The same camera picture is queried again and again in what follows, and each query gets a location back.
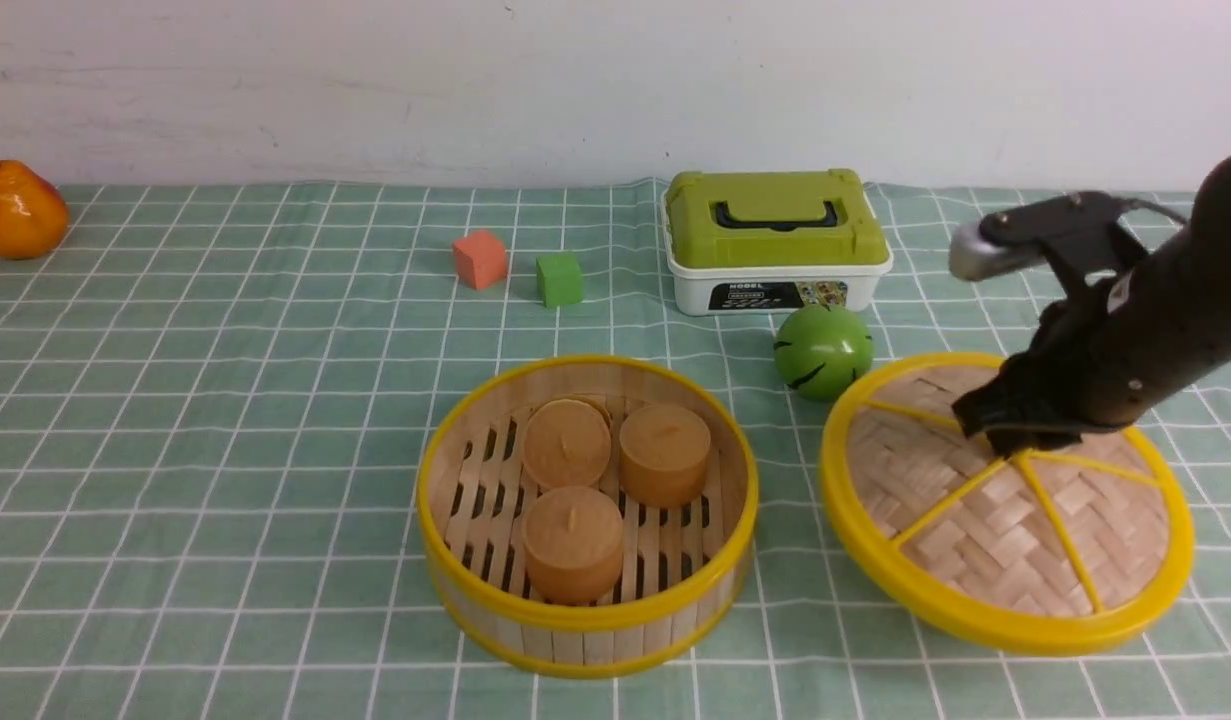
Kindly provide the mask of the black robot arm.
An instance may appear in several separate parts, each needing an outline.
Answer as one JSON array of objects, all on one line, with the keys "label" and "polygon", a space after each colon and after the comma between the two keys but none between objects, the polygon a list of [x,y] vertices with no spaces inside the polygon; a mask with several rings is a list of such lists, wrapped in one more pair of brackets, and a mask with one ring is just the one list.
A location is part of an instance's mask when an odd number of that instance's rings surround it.
[{"label": "black robot arm", "polygon": [[1027,348],[952,411],[998,457],[1121,432],[1231,361],[1231,156],[1210,170],[1190,218],[1147,250],[1121,225],[1156,202],[1101,191],[1055,196],[959,225],[949,272],[980,282],[1046,265],[1064,295]]}]

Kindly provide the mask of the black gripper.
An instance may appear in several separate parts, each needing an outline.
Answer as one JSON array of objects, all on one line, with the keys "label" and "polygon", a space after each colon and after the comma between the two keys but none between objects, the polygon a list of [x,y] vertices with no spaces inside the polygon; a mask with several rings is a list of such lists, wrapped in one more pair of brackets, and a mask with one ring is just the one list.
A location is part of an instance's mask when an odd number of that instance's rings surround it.
[{"label": "black gripper", "polygon": [[1110,375],[1089,348],[1107,322],[1104,302],[1045,306],[1030,345],[952,404],[963,436],[985,436],[995,455],[1016,457],[1136,423],[1146,411],[1140,382]]}]

